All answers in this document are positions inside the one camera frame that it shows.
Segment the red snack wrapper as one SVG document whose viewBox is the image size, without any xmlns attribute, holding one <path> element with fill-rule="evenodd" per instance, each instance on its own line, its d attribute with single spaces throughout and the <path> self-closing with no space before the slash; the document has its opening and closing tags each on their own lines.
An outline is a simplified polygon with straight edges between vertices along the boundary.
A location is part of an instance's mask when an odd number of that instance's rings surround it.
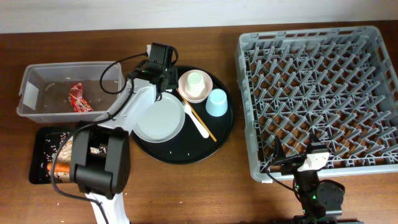
<svg viewBox="0 0 398 224">
<path fill-rule="evenodd" d="M 83 97 L 83 84 L 77 83 L 70 88 L 68 99 L 75 112 L 91 112 L 93 108 Z"/>
</svg>

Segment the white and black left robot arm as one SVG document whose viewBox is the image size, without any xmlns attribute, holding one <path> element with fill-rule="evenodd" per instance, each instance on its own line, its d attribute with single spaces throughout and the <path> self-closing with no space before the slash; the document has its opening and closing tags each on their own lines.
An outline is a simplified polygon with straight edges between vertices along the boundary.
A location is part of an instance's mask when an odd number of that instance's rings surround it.
<svg viewBox="0 0 398 224">
<path fill-rule="evenodd" d="M 91 203 L 98 223 L 130 222 L 123 190 L 131 170 L 131 132 L 163 92 L 178 87 L 174 47 L 152 43 L 142 56 L 145 59 L 127 74 L 107 112 L 73 133 L 70 181 Z"/>
</svg>

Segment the orange carrot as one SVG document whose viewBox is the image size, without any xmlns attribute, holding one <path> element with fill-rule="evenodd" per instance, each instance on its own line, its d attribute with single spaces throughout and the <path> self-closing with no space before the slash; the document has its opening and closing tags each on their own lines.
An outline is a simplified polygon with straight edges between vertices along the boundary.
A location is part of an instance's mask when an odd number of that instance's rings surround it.
<svg viewBox="0 0 398 224">
<path fill-rule="evenodd" d="M 49 162 L 47 164 L 47 170 L 48 171 L 52 170 L 52 165 L 53 165 L 52 162 Z M 54 172 L 63 172 L 63 173 L 67 173 L 68 174 L 70 172 L 70 165 L 69 164 L 64 164 L 64 163 L 61 163 L 61 162 L 57 162 L 55 164 Z"/>
</svg>

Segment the rice and peanut shell waste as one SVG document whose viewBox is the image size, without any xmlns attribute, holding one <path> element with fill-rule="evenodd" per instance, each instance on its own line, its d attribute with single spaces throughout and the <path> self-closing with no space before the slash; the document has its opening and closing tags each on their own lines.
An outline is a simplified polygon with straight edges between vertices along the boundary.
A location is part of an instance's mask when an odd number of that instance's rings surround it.
<svg viewBox="0 0 398 224">
<path fill-rule="evenodd" d="M 50 152 L 44 153 L 45 160 L 47 161 L 47 164 L 49 162 L 53 163 L 53 160 L 54 160 L 54 157 L 55 157 L 56 151 L 57 151 L 57 146 L 59 146 L 60 143 L 56 143 L 56 144 L 51 143 L 49 138 L 45 139 L 45 143 L 50 146 Z M 61 163 L 70 165 L 71 158 L 72 158 L 72 145 L 73 145 L 73 137 L 71 137 L 65 143 L 65 145 L 62 147 L 62 149 L 57 157 L 57 162 L 61 162 Z M 106 157 L 106 148 L 103 146 L 90 147 L 90 155 L 99 156 L 100 158 L 105 158 Z M 47 165 L 46 165 L 45 176 L 50 177 L 50 171 L 47 170 Z M 57 183 L 69 183 L 70 182 L 70 174 L 69 173 L 67 174 L 67 173 L 63 173 L 63 172 L 54 172 L 53 176 Z"/>
</svg>

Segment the grey round plate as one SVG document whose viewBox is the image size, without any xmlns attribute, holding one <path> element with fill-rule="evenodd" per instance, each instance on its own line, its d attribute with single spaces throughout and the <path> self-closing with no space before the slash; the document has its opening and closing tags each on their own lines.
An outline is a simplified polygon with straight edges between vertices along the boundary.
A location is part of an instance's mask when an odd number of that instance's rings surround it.
<svg viewBox="0 0 398 224">
<path fill-rule="evenodd" d="M 140 117 L 134 134 L 151 143 L 166 142 L 174 138 L 183 128 L 185 112 L 180 100 L 170 93 L 163 93 L 162 99 L 156 101 Z"/>
</svg>

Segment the cream plastic cup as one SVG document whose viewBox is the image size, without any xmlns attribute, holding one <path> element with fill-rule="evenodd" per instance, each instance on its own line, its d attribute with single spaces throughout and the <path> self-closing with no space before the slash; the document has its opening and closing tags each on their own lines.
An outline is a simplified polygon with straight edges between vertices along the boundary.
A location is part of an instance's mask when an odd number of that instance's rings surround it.
<svg viewBox="0 0 398 224">
<path fill-rule="evenodd" d="M 205 81 L 203 76 L 198 72 L 187 75 L 185 91 L 192 97 L 198 97 L 205 89 Z"/>
</svg>

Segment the light blue plastic cup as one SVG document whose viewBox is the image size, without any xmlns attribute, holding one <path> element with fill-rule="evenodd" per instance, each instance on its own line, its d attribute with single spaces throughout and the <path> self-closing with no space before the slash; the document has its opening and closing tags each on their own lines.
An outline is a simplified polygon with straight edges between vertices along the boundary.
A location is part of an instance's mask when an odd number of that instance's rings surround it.
<svg viewBox="0 0 398 224">
<path fill-rule="evenodd" d="M 228 100 L 225 91 L 219 88 L 212 90 L 207 98 L 205 109 L 211 116 L 223 116 L 228 109 Z"/>
</svg>

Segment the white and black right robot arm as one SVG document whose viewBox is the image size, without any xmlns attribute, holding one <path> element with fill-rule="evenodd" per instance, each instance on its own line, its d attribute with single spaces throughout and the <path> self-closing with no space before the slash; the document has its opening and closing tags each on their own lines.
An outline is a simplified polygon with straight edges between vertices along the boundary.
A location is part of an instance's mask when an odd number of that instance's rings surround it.
<svg viewBox="0 0 398 224">
<path fill-rule="evenodd" d="M 331 154 L 328 146 L 314 134 L 309 135 L 309 144 L 304 153 L 286 156 L 280 139 L 275 137 L 274 157 L 270 166 L 280 166 L 281 174 L 293 175 L 291 190 L 303 210 L 291 220 L 281 223 L 339 223 L 345 195 L 344 185 L 333 180 L 320 180 L 318 171 L 326 166 Z"/>
</svg>

